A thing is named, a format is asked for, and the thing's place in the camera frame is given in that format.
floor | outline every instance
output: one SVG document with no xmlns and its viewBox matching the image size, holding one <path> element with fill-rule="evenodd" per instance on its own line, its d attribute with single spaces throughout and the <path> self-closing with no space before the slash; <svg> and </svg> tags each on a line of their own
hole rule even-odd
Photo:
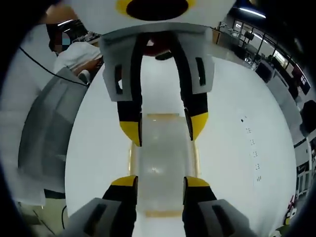
<svg viewBox="0 0 316 237">
<path fill-rule="evenodd" d="M 246 62 L 237 58 L 232 51 L 222 48 L 218 45 L 214 45 L 214 44 L 210 45 L 208 55 L 226 59 L 228 61 L 241 64 L 245 67 L 249 67 L 249 65 Z M 64 199 L 47 199 L 45 206 L 27 206 L 27 205 L 22 204 L 21 210 L 23 213 L 29 213 L 30 215 L 33 215 L 33 213 L 35 215 L 36 213 L 40 222 L 45 223 L 45 225 L 49 229 L 51 229 L 51 231 L 54 232 L 55 235 L 58 235 L 63 230 L 61 213 L 65 205 L 66 205 L 66 201 Z M 64 213 L 64 223 L 66 227 L 68 223 L 67 209 L 65 210 L 65 213 Z"/>
</svg>

white platform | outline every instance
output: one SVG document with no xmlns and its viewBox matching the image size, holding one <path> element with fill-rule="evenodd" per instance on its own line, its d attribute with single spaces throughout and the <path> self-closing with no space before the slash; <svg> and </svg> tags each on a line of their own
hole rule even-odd
<svg viewBox="0 0 316 237">
<path fill-rule="evenodd" d="M 218 58 L 214 62 L 209 119 L 196 141 L 199 175 L 218 199 L 226 199 L 249 218 L 254 232 L 267 236 L 281 225 L 295 194 L 291 135 L 276 100 L 254 71 Z M 65 186 L 69 215 L 92 198 L 102 197 L 113 180 L 129 174 L 131 142 L 119 127 L 116 103 L 110 101 L 102 79 L 103 69 L 85 95 L 68 146 Z M 156 113 L 183 116 L 173 59 L 144 57 L 141 80 L 144 118 Z M 163 88 L 166 95 L 161 97 Z M 186 139 L 173 139 L 188 135 L 183 124 L 162 123 L 157 130 L 159 126 L 152 123 L 144 120 L 144 147 L 138 150 L 140 157 L 136 156 L 142 162 L 136 161 L 135 167 L 140 183 L 133 236 L 184 236 L 181 216 L 149 218 L 144 212 L 181 208 L 180 181 L 193 172 L 190 152 L 171 146 L 172 140 L 175 146 L 189 146 Z M 168 146 L 169 157 L 160 146 Z M 166 197 L 172 199 L 162 205 Z"/>
</svg>

